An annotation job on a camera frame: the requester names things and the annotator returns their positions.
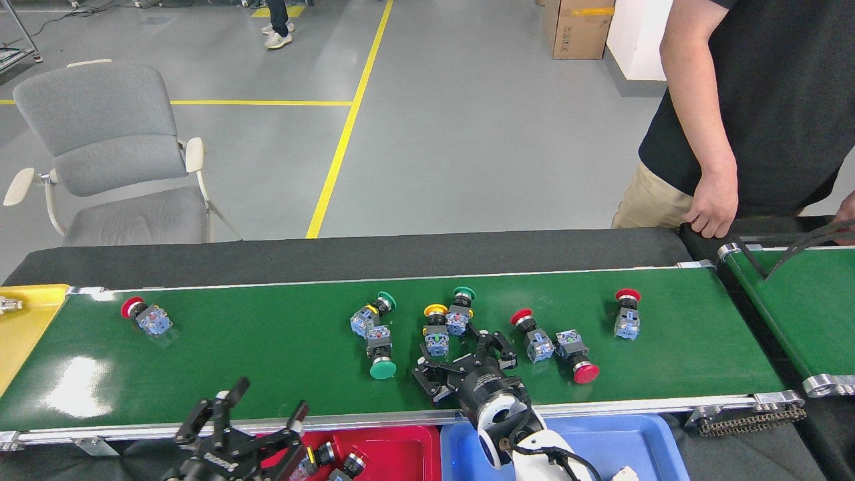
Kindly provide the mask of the person's left hand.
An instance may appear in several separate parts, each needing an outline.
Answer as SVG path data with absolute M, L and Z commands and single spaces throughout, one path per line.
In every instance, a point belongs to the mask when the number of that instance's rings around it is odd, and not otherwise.
M 853 221 L 855 215 L 855 192 L 849 193 L 846 198 L 843 199 L 842 203 L 839 206 L 839 209 L 836 211 L 836 216 L 833 219 L 834 223 L 840 222 L 848 222 Z M 849 226 L 846 228 L 849 231 L 853 232 L 853 226 Z M 853 238 L 846 238 L 846 240 L 836 240 L 836 243 L 840 246 L 854 246 Z

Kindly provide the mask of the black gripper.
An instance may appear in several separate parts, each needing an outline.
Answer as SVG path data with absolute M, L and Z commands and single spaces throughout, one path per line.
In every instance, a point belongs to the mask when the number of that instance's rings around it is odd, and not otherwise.
M 430 399 L 431 405 L 439 405 L 459 388 L 461 409 L 471 423 L 503 422 L 504 418 L 496 416 L 504 409 L 508 411 L 505 418 L 525 411 L 526 390 L 521 378 L 505 375 L 501 370 L 517 366 L 516 351 L 511 343 L 500 331 L 479 331 L 476 327 L 468 327 L 466 335 L 477 341 L 474 361 L 480 365 L 470 373 L 464 376 L 467 368 L 460 362 L 426 359 L 412 369 L 416 383 Z M 497 361 L 498 366 L 485 363 L 488 359 Z
M 259 436 L 260 448 L 247 456 L 232 459 L 227 453 L 248 453 L 251 436 L 232 428 L 231 409 L 250 387 L 247 377 L 240 377 L 229 391 L 220 391 L 213 399 L 202 398 L 190 410 L 175 434 L 175 444 L 193 455 L 179 468 L 168 470 L 165 480 L 269 480 L 290 477 L 299 467 L 307 450 L 302 441 L 303 420 L 309 413 L 306 401 L 299 402 L 286 426 L 277 432 Z M 202 440 L 199 433 L 208 422 L 213 433 Z M 268 468 L 261 463 L 284 452 Z

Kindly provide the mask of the person's right hand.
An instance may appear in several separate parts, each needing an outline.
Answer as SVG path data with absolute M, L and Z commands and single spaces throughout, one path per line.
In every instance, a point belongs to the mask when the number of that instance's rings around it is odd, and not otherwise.
M 738 210 L 738 177 L 735 170 L 702 173 L 690 209 L 682 216 L 703 238 L 723 238 Z

